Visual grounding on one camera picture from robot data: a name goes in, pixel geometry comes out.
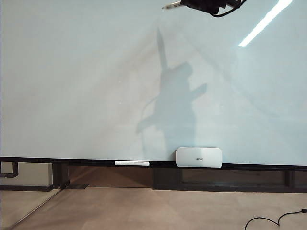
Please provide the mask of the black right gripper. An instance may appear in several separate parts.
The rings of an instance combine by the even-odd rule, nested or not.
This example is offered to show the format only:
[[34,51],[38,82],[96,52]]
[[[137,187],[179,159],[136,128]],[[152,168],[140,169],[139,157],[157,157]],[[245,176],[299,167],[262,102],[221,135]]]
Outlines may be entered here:
[[218,14],[219,9],[225,9],[226,6],[232,7],[232,9],[237,9],[240,7],[239,0],[182,0],[181,5],[187,6],[189,8],[206,12],[209,14]]

